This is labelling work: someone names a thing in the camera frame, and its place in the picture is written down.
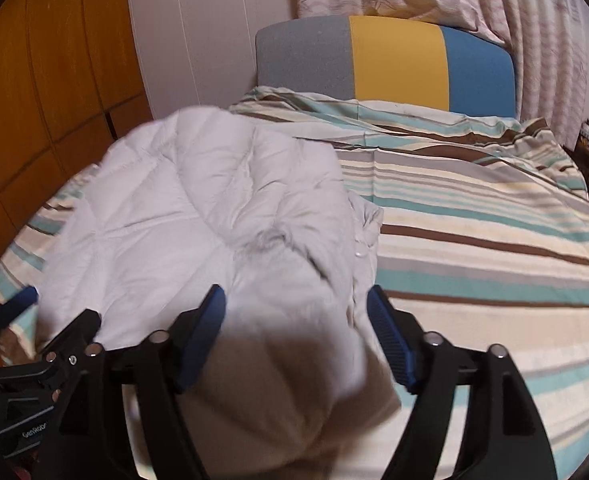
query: teal stripe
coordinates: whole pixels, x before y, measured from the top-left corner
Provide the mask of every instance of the teal stripe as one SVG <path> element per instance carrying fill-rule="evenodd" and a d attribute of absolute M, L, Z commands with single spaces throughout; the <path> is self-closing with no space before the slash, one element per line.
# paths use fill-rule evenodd
<path fill-rule="evenodd" d="M 488 212 L 489 214 L 507 215 L 518 221 L 532 221 L 537 225 L 550 225 L 551 219 L 555 219 L 554 225 L 561 228 L 585 228 L 585 222 L 569 214 L 568 210 L 558 213 L 541 213 L 533 204 L 518 203 L 512 200 L 502 200 L 500 197 L 484 196 L 479 201 L 475 196 L 475 190 L 470 191 L 440 188 L 435 184 L 415 184 L 401 182 L 399 180 L 375 178 L 375 194 L 381 198 L 397 198 L 400 200 L 412 200 L 415 203 L 424 203 L 427 199 L 438 202 L 439 206 L 453 206 L 457 209 L 465 208 L 469 211 Z"/>
<path fill-rule="evenodd" d="M 566 370 L 549 372 L 526 380 L 528 390 L 533 396 L 569 388 L 575 384 L 589 381 L 589 363 Z"/>
<path fill-rule="evenodd" d="M 345 101 L 320 102 L 295 92 L 266 93 L 263 91 L 251 91 L 250 94 L 255 97 L 255 100 L 260 100 L 261 97 L 265 95 L 277 95 L 281 101 L 289 105 L 289 107 L 302 113 L 311 113 L 309 110 L 312 110 L 312 113 L 324 114 L 328 116 L 341 116 L 353 118 L 355 120 L 357 118 L 357 107 L 359 106 L 357 103 L 349 103 Z"/>
<path fill-rule="evenodd" d="M 568 189 L 580 189 L 585 191 L 585 181 L 582 178 L 577 176 L 569 176 L 569 177 L 562 177 L 562 176 L 555 176 L 555 182 L 559 186 L 567 187 Z"/>
<path fill-rule="evenodd" d="M 430 139 L 425 139 L 424 137 L 413 137 L 413 136 L 408 136 L 408 137 L 395 137 L 395 136 L 390 136 L 390 135 L 385 135 L 385 134 L 367 134 L 366 135 L 366 141 L 364 146 L 366 148 L 392 148 L 392 149 L 396 149 L 396 148 L 408 148 L 408 146 L 411 146 L 412 144 L 418 144 L 418 143 L 429 143 L 433 146 L 443 146 L 443 143 L 439 143 L 439 142 L 434 142 L 433 140 Z"/>
<path fill-rule="evenodd" d="M 501 154 L 497 153 L 497 155 L 488 155 L 488 156 L 483 156 L 481 158 L 478 158 L 477 160 L 475 160 L 475 164 L 481 164 L 482 162 L 497 162 L 498 160 L 501 160 Z"/>
<path fill-rule="evenodd" d="M 500 120 L 495 126 L 475 121 L 471 118 L 466 118 L 455 124 L 444 124 L 438 121 L 431 121 L 407 115 L 397 115 L 393 112 L 382 112 L 379 110 L 372 110 L 364 105 L 359 105 L 359 120 L 366 123 L 377 123 L 385 121 L 387 123 L 401 124 L 408 129 L 416 128 L 420 130 L 427 130 L 434 132 L 444 137 L 458 137 L 468 134 L 470 131 L 483 134 L 491 139 L 502 136 L 506 130 L 514 130 L 522 132 L 525 128 L 516 120 Z"/>
<path fill-rule="evenodd" d="M 557 478 L 569 478 L 589 454 L 589 430 L 572 444 L 559 449 L 553 449 Z"/>
<path fill-rule="evenodd" d="M 17 245 L 16 242 L 12 242 L 10 244 L 10 250 L 15 253 L 21 260 L 25 263 L 30 264 L 35 269 L 44 270 L 44 259 L 40 258 L 36 254 L 29 253 L 24 248 Z"/>
<path fill-rule="evenodd" d="M 351 176 L 346 176 L 344 175 L 343 177 L 343 184 L 344 186 L 357 193 L 360 197 L 362 197 L 363 199 L 367 200 L 368 202 L 375 202 L 375 196 L 373 194 L 373 186 L 370 186 L 369 184 L 364 183 L 363 181 L 358 181 L 356 179 L 353 179 Z M 548 214 L 548 218 L 543 218 L 543 220 L 546 219 L 550 219 L 550 218 L 557 218 L 557 217 L 563 217 L 564 213 L 559 213 L 559 214 L 555 214 L 555 213 L 549 213 Z M 567 224 L 565 222 L 559 222 L 559 221 L 555 221 L 555 225 L 571 225 L 571 224 Z M 582 224 L 581 222 L 577 222 L 577 224 L 575 225 L 585 225 Z"/>
<path fill-rule="evenodd" d="M 12 296 L 18 293 L 21 289 L 17 285 L 12 283 L 9 279 L 6 271 L 0 266 L 0 301 L 4 303 L 8 301 Z"/>
<path fill-rule="evenodd" d="M 513 218 L 505 218 L 503 216 L 494 215 L 494 214 L 490 214 L 490 213 L 461 210 L 461 209 L 455 209 L 455 208 L 451 208 L 451 207 L 419 204 L 419 203 L 411 202 L 409 200 L 400 200 L 397 198 L 375 197 L 374 202 L 375 202 L 375 204 L 380 205 L 382 207 L 395 207 L 398 209 L 406 209 L 409 211 L 428 213 L 428 214 L 433 214 L 433 215 L 438 215 L 438 216 L 455 216 L 457 218 L 470 218 L 470 219 L 474 219 L 474 220 L 495 222 L 498 224 L 503 224 L 503 225 L 507 225 L 507 226 L 511 226 L 511 227 L 518 227 L 520 229 L 525 229 L 527 231 L 533 231 L 533 232 L 541 233 L 544 235 L 550 235 L 550 236 L 556 236 L 558 238 L 564 238 L 566 240 L 571 240 L 573 242 L 578 242 L 578 243 L 589 242 L 589 232 L 564 233 L 563 231 L 559 231 L 558 229 L 554 229 L 549 226 L 532 225 L 532 224 L 528 224 L 527 222 L 522 222 L 520 220 L 516 220 Z"/>
<path fill-rule="evenodd" d="M 589 288 L 502 283 L 460 276 L 440 276 L 417 270 L 383 269 L 381 265 L 380 262 L 377 269 L 377 283 L 386 290 L 483 301 L 589 305 Z"/>
<path fill-rule="evenodd" d="M 45 218 L 39 215 L 34 215 L 30 219 L 30 222 L 28 222 L 28 226 L 39 229 L 40 231 L 43 231 L 49 235 L 57 234 L 64 225 L 65 222 L 61 220 L 52 220 L 51 218 Z"/>
<path fill-rule="evenodd" d="M 321 119 L 323 121 L 326 121 L 327 123 L 330 124 L 334 124 L 335 126 L 339 126 L 340 128 L 343 128 L 344 130 L 360 130 L 363 131 L 365 128 L 360 125 L 360 124 L 354 124 L 351 121 L 348 120 L 344 120 L 340 117 L 334 116 L 334 115 L 328 115 L 328 114 L 323 114 L 323 113 L 319 113 L 319 112 L 307 112 L 307 111 L 302 111 L 299 112 L 301 114 L 307 115 L 309 117 L 314 117 L 317 119 Z"/>
<path fill-rule="evenodd" d="M 36 319 L 37 319 L 37 305 L 34 304 L 27 308 L 20 316 L 12 322 L 12 325 L 19 327 L 24 333 L 24 336 L 28 341 L 34 343 L 36 336 Z"/>

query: screw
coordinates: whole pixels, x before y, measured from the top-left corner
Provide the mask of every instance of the screw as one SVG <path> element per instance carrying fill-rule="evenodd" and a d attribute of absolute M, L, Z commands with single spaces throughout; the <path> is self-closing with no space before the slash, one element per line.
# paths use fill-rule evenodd
<path fill-rule="evenodd" d="M 439 332 L 426 332 L 423 340 L 430 346 L 439 346 L 444 342 L 444 337 Z"/>
<path fill-rule="evenodd" d="M 160 344 L 166 342 L 170 338 L 170 334 L 167 333 L 165 330 L 157 330 L 152 332 L 148 339 L 151 343 Z"/>
<path fill-rule="evenodd" d="M 101 346 L 99 343 L 92 343 L 86 346 L 85 353 L 88 357 L 96 357 L 101 352 L 103 352 L 103 346 Z"/>
<path fill-rule="evenodd" d="M 499 343 L 491 345 L 491 352 L 499 359 L 503 359 L 505 356 L 508 355 L 508 349 L 504 345 L 500 345 Z"/>

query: bed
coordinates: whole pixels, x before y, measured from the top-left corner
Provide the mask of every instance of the bed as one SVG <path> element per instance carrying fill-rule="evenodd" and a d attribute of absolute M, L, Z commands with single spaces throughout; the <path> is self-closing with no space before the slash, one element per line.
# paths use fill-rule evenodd
<path fill-rule="evenodd" d="M 395 58 L 386 45 L 399 40 L 406 51 Z M 257 64 L 259 83 L 271 86 L 231 110 L 285 132 L 308 124 L 306 136 L 333 143 L 346 186 L 385 210 L 377 283 L 395 307 L 455 344 L 508 346 L 542 413 L 559 478 L 569 478 L 589 454 L 589 204 L 545 121 L 511 117 L 510 57 L 445 27 L 331 17 L 260 31 Z M 384 70 L 390 65 L 397 72 Z M 417 91 L 399 95 L 404 88 Z M 15 239 L 0 262 L 0 300 L 17 282 L 38 279 L 94 173 L 71 180 Z M 30 355 L 35 319 L 29 311 L 12 327 Z M 398 394 L 397 415 L 349 449 L 278 474 L 380 478 L 412 406 Z M 454 465 L 466 398 L 460 388 L 440 478 Z M 143 465 L 140 472 L 152 477 Z"/>

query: headboard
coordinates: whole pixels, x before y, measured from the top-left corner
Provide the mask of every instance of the headboard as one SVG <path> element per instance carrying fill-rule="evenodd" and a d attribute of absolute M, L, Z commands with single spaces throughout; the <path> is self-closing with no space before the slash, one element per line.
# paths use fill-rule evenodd
<path fill-rule="evenodd" d="M 5 0 L 0 256 L 69 177 L 150 119 L 128 0 Z"/>
<path fill-rule="evenodd" d="M 257 33 L 260 85 L 337 99 L 514 117 L 510 54 L 472 34 L 381 16 L 319 16 Z"/>

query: brown stripe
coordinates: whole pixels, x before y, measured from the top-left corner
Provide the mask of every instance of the brown stripe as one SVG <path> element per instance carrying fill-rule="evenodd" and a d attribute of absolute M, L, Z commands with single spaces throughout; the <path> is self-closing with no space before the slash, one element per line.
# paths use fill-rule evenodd
<path fill-rule="evenodd" d="M 261 94 L 255 94 L 255 95 L 249 97 L 248 99 L 242 99 L 240 102 L 244 102 L 244 101 L 261 102 L 264 100 L 288 102 L 288 99 L 286 97 L 282 97 L 282 96 L 290 96 L 290 97 L 294 97 L 297 100 L 308 100 L 308 101 L 313 101 L 315 103 L 347 104 L 347 105 L 351 105 L 351 106 L 356 107 L 356 105 L 354 103 L 350 103 L 347 101 L 341 101 L 340 99 L 332 99 L 332 98 L 313 99 L 310 97 L 302 96 L 300 93 L 297 93 L 297 92 L 274 92 L 274 93 L 270 93 L 270 94 L 261 92 Z"/>
<path fill-rule="evenodd" d="M 415 155 L 441 156 L 444 158 L 455 158 L 456 160 L 463 160 L 465 162 L 476 162 L 480 158 L 492 156 L 490 153 L 481 152 L 465 146 L 453 146 L 448 144 L 445 146 L 426 146 L 413 150 Z"/>
<path fill-rule="evenodd" d="M 50 211 L 74 211 L 74 207 L 68 207 L 65 205 L 55 205 L 52 206 L 49 203 L 45 203 L 43 205 L 44 209 L 50 210 Z"/>
<path fill-rule="evenodd" d="M 257 102 L 260 102 L 260 103 L 262 103 L 264 101 L 279 102 L 279 103 L 283 103 L 284 105 L 289 106 L 292 110 L 295 110 L 297 112 L 315 112 L 316 111 L 313 106 L 310 106 L 306 101 L 301 99 L 301 96 L 299 96 L 297 94 L 288 94 L 288 95 L 293 96 L 297 99 L 296 105 L 294 105 L 292 102 L 290 102 L 290 99 L 285 98 L 285 97 L 281 97 L 281 95 L 283 95 L 283 94 L 263 95 L 259 99 L 257 99 Z"/>
<path fill-rule="evenodd" d="M 534 123 L 529 124 L 528 127 L 524 130 L 524 135 L 534 137 L 539 133 L 539 131 L 549 129 L 548 122 L 542 117 L 537 119 Z"/>
<path fill-rule="evenodd" d="M 390 126 L 389 124 L 378 124 L 369 123 L 372 126 L 386 130 L 390 135 L 395 137 L 424 137 L 431 140 L 439 140 L 441 142 L 456 142 L 458 144 L 481 144 L 486 146 L 488 144 L 513 144 L 515 140 L 523 137 L 525 134 L 522 132 L 516 132 L 514 130 L 505 130 L 500 137 L 489 137 L 483 134 L 476 134 L 475 132 L 468 132 L 464 135 L 459 136 L 443 136 L 435 133 L 428 132 L 417 132 L 414 130 L 408 130 L 400 126 Z"/>
<path fill-rule="evenodd" d="M 39 229 L 38 227 L 34 227 L 33 225 L 30 225 L 30 222 L 28 222 L 26 224 L 26 227 L 29 227 L 33 231 L 36 231 L 37 233 L 41 233 L 41 234 L 46 235 L 46 236 L 56 236 L 56 235 L 54 235 L 52 233 L 49 233 L 47 231 L 43 231 L 43 229 Z"/>
<path fill-rule="evenodd" d="M 246 117 L 254 117 L 255 119 L 263 119 L 265 121 L 271 121 L 272 123 L 291 123 L 288 119 L 282 119 L 281 117 L 274 117 L 270 115 L 257 114 L 255 112 L 235 112 L 237 115 L 244 115 Z"/>
<path fill-rule="evenodd" d="M 424 240 L 435 240 L 438 242 L 452 242 L 455 244 L 481 247 L 483 249 L 504 251 L 506 253 L 529 254 L 530 256 L 545 256 L 548 258 L 555 258 L 557 260 L 570 262 L 571 264 L 578 264 L 589 267 L 589 259 L 582 258 L 580 256 L 572 256 L 570 254 L 559 254 L 555 253 L 554 251 L 550 251 L 548 249 L 543 249 L 539 247 L 532 247 L 521 244 L 509 244 L 505 242 L 493 242 L 490 240 L 482 240 L 481 238 L 474 238 L 465 235 L 455 235 L 452 233 L 442 233 L 438 231 L 431 231 L 428 229 L 421 229 L 418 227 L 384 224 L 381 227 L 381 234 L 410 236 L 413 238 L 423 238 Z"/>
<path fill-rule="evenodd" d="M 10 270 L 8 269 L 8 267 L 6 266 L 6 264 L 3 263 L 3 260 L 0 260 L 0 265 L 3 268 L 3 270 L 5 270 L 6 274 L 8 275 L 8 277 L 15 282 L 15 285 L 18 286 L 18 288 L 24 288 L 25 285 L 23 283 L 21 283 L 21 281 L 10 272 Z"/>
<path fill-rule="evenodd" d="M 531 303 L 529 301 L 507 300 L 482 300 L 479 298 L 457 298 L 455 296 L 438 296 L 437 294 L 422 294 L 420 292 L 400 292 L 399 290 L 386 290 L 389 298 L 398 300 L 431 301 L 432 303 L 456 303 L 482 306 L 508 306 L 530 308 L 589 308 L 583 303 L 552 303 L 548 301 Z"/>
<path fill-rule="evenodd" d="M 286 103 L 284 103 L 283 101 L 276 101 L 276 100 L 263 100 L 261 102 L 261 106 L 262 107 L 266 107 L 266 108 L 279 108 L 280 110 L 288 110 L 289 112 L 295 111 L 292 110 L 291 107 L 287 106 Z"/>
<path fill-rule="evenodd" d="M 494 156 L 491 153 L 487 153 L 487 156 Z M 513 158 L 520 158 L 517 155 L 509 155 Z M 500 158 L 500 157 L 496 157 L 495 160 L 482 160 L 481 162 L 476 162 L 476 164 L 478 164 L 478 166 L 489 166 L 491 164 L 495 164 L 496 162 L 502 162 L 504 163 L 506 166 L 510 166 L 511 168 L 513 168 L 514 170 L 520 171 L 521 173 L 525 173 L 527 175 L 529 175 L 532 178 L 536 178 L 538 180 L 542 180 L 543 182 L 545 182 L 546 184 L 548 184 L 549 186 L 555 186 L 556 189 L 558 189 L 561 192 L 567 193 L 569 195 L 574 196 L 575 198 L 581 199 L 581 197 L 579 197 L 574 191 L 585 191 L 584 189 L 575 189 L 575 188 L 568 188 L 565 186 L 560 185 L 555 179 L 553 179 L 550 176 L 546 176 L 545 174 L 539 174 L 537 172 L 534 171 L 530 171 L 527 170 L 526 168 L 521 168 L 520 166 L 517 166 L 516 164 L 513 164 L 512 162 L 510 162 L 509 160 L 507 160 L 506 158 Z"/>
<path fill-rule="evenodd" d="M 316 142 L 331 144 L 332 147 L 336 150 L 342 150 L 344 152 L 354 152 L 354 150 L 363 149 L 363 146 L 358 146 L 356 144 L 346 144 L 345 142 L 339 142 L 338 140 L 316 140 Z"/>

